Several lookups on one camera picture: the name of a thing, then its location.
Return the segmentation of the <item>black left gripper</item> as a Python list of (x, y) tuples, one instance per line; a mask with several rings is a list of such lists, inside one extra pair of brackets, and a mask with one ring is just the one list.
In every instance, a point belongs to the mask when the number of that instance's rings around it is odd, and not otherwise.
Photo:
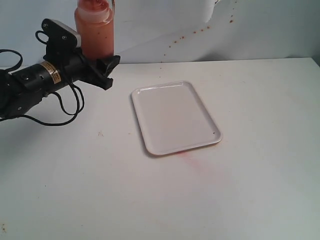
[(58, 60), (61, 73), (71, 82), (81, 81), (106, 91), (113, 86), (113, 79), (104, 75), (111, 74), (121, 57), (114, 55), (94, 61), (85, 57), (82, 51), (70, 51), (61, 53)]

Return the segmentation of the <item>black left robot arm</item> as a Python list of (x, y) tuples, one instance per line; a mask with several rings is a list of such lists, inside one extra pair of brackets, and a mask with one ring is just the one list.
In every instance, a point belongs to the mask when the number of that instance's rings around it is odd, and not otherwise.
[(0, 71), (0, 120), (16, 118), (40, 121), (26, 113), (39, 104), (43, 98), (55, 95), (62, 100), (58, 90), (69, 86), (76, 99), (76, 111), (71, 119), (61, 123), (67, 125), (83, 110), (85, 100), (81, 89), (75, 85), (81, 81), (108, 90), (113, 85), (112, 71), (119, 65), (121, 57), (114, 55), (94, 61), (87, 59), (82, 51), (46, 54), (44, 61), (20, 69), (22, 62)]

